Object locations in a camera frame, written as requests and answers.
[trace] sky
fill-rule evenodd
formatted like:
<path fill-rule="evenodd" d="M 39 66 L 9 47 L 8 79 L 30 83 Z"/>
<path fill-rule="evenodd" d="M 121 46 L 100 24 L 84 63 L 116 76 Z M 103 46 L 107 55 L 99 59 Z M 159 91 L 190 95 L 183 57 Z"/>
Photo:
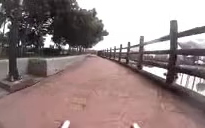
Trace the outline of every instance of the sky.
<path fill-rule="evenodd" d="M 205 0 L 77 0 L 80 7 L 96 8 L 109 36 L 94 49 L 106 49 L 120 44 L 127 46 L 169 34 L 170 20 L 178 21 L 178 30 L 183 31 L 205 25 Z M 205 34 L 179 39 L 188 41 L 205 39 Z M 48 36 L 46 45 L 51 40 Z M 168 42 L 148 45 L 148 49 L 167 49 Z"/>

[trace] red brick path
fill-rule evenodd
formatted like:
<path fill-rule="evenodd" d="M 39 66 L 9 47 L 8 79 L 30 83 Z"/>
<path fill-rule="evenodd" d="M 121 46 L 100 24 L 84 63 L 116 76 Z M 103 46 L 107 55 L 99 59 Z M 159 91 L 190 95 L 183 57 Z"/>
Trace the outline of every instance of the red brick path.
<path fill-rule="evenodd" d="M 205 128 L 205 115 L 99 57 L 0 99 L 5 128 Z"/>

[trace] pathway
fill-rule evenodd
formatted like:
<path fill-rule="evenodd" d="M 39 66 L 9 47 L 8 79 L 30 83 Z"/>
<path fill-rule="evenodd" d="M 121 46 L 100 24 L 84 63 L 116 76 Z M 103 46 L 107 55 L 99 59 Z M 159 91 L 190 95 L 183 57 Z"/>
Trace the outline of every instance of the pathway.
<path fill-rule="evenodd" d="M 125 67 L 99 57 L 0 99 L 5 128 L 205 128 L 205 114 Z"/>

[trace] fence rail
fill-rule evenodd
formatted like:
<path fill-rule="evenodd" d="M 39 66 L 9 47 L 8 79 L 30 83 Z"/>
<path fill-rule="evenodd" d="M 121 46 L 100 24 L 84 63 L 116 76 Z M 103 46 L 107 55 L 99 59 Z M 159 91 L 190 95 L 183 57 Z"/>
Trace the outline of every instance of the fence rail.
<path fill-rule="evenodd" d="M 192 65 L 177 65 L 177 55 L 194 55 L 194 56 L 205 56 L 205 49 L 178 49 L 178 38 L 186 37 L 186 36 L 192 36 L 197 34 L 205 33 L 205 26 L 202 27 L 196 27 L 190 30 L 186 30 L 183 32 L 178 32 L 178 24 L 176 20 L 170 21 L 170 34 L 160 37 L 155 40 L 144 42 L 144 36 L 140 37 L 139 44 L 136 45 L 130 45 L 130 42 L 128 42 L 127 47 L 122 47 L 120 45 L 119 48 L 114 47 L 114 49 L 110 48 L 110 51 L 102 50 L 99 51 L 98 54 L 102 57 L 110 58 L 114 60 L 117 60 L 119 62 L 122 62 L 122 58 L 125 59 L 125 63 L 129 64 L 130 62 L 130 55 L 136 55 L 137 59 L 134 61 L 137 62 L 137 67 L 139 70 L 142 69 L 143 65 L 150 65 L 155 66 L 159 68 L 167 69 L 167 75 L 166 75 L 166 83 L 172 84 L 175 80 L 176 73 L 185 73 L 188 75 L 201 77 L 205 79 L 205 68 L 200 68 L 198 66 L 192 66 Z M 144 46 L 154 43 L 159 43 L 163 41 L 170 40 L 170 49 L 169 50 L 157 50 L 157 51 L 144 51 Z M 139 51 L 131 52 L 131 48 L 139 47 Z M 159 62 L 154 60 L 146 60 L 145 55 L 147 54 L 166 54 L 169 56 L 168 61 L 166 62 Z"/>

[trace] railing post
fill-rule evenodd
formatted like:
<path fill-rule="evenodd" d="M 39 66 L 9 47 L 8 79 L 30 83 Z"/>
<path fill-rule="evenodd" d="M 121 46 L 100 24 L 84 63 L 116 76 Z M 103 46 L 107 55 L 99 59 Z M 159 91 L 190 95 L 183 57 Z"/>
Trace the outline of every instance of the railing post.
<path fill-rule="evenodd" d="M 110 57 L 109 58 L 111 59 L 111 48 L 110 48 Z"/>
<path fill-rule="evenodd" d="M 130 42 L 128 42 L 127 54 L 126 54 L 126 64 L 129 63 L 129 53 L 130 53 Z"/>
<path fill-rule="evenodd" d="M 119 49 L 119 57 L 118 57 L 119 62 L 121 62 L 121 51 L 122 51 L 122 44 L 120 44 L 120 49 Z"/>
<path fill-rule="evenodd" d="M 177 34 L 178 34 L 178 25 L 176 20 L 170 21 L 170 54 L 168 62 L 168 72 L 166 77 L 166 83 L 172 84 L 175 80 L 175 66 L 177 61 Z"/>
<path fill-rule="evenodd" d="M 116 46 L 114 46 L 114 60 L 116 58 Z"/>
<path fill-rule="evenodd" d="M 108 48 L 107 48 L 107 54 L 106 54 L 106 57 L 107 57 L 107 58 L 109 57 Z"/>
<path fill-rule="evenodd" d="M 143 63 L 143 51 L 144 51 L 144 36 L 140 36 L 140 42 L 139 42 L 139 58 L 138 58 L 138 69 L 142 69 L 142 63 Z"/>

